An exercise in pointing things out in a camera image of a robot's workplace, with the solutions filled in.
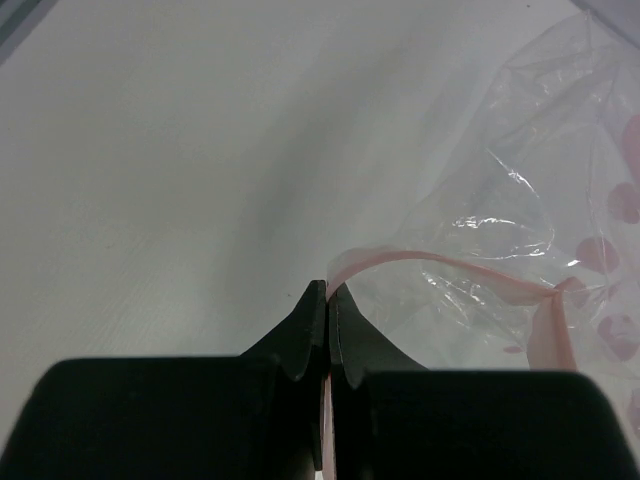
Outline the aluminium frame post left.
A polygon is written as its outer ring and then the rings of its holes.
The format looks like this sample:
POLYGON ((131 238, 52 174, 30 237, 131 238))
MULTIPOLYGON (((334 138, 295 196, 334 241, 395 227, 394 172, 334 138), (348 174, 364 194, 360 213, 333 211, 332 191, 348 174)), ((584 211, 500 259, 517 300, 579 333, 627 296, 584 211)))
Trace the aluminium frame post left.
POLYGON ((57 0, 1 0, 1 64, 7 61, 56 3, 57 0))

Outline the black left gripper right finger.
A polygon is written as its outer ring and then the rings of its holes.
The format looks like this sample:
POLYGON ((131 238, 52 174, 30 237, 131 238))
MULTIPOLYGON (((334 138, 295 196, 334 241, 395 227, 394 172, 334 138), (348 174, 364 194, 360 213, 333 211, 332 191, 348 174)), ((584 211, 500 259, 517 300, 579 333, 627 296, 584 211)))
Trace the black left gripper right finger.
POLYGON ((556 371, 429 370, 329 299, 335 479, 635 479, 608 401, 556 371))

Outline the clear zip top bag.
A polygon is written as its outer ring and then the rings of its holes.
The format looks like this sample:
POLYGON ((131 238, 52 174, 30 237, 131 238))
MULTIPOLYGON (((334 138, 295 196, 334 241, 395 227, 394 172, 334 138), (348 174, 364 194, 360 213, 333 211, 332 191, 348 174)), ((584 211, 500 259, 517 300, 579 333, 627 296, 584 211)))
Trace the clear zip top bag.
POLYGON ((639 470, 639 39, 597 11, 500 67, 441 181, 327 293, 429 370, 587 377, 639 470))

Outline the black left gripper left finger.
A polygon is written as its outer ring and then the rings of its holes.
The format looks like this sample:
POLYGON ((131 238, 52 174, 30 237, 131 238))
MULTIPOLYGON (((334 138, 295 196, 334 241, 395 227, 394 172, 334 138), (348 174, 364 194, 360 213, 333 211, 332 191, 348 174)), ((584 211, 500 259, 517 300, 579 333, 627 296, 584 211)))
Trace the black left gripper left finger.
POLYGON ((5 479, 312 479, 322 467, 326 284, 237 356, 75 358, 35 384, 5 479))

